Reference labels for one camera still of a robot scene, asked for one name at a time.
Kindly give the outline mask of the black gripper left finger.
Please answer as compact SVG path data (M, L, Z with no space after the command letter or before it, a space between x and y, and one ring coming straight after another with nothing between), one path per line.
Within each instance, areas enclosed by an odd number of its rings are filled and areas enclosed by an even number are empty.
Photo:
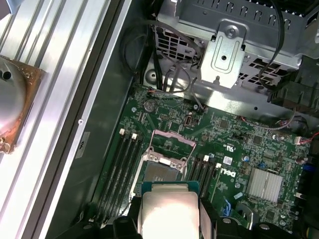
M138 216L142 199L133 197L127 216L120 216L101 228L97 223L79 222L58 237L60 239L141 239L138 232Z

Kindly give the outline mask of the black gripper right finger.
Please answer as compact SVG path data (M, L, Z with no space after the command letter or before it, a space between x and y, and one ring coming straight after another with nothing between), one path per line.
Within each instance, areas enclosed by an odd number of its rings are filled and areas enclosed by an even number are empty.
M257 223L251 230L234 219L220 217L206 198L199 201L200 232L204 239L295 239L287 231L270 223Z

